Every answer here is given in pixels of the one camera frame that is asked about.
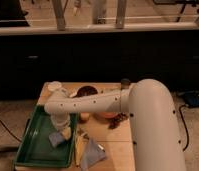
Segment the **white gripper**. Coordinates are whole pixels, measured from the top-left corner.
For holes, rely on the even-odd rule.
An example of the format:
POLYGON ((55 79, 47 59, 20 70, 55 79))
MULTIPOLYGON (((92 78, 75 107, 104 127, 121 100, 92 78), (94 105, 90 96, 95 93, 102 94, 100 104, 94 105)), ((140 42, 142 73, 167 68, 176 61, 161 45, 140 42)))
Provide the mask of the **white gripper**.
POLYGON ((52 115, 51 121, 57 131, 63 131, 70 126, 70 115, 52 115))

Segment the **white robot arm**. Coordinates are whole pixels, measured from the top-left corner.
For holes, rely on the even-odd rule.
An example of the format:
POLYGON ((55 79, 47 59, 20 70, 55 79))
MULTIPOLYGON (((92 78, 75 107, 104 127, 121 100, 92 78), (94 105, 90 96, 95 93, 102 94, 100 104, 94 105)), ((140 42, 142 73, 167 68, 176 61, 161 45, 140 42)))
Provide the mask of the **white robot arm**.
POLYGON ((54 91, 44 105, 53 116, 66 113, 128 113, 135 171, 187 171, 173 98, 158 80, 143 79, 127 89, 70 98, 54 91))

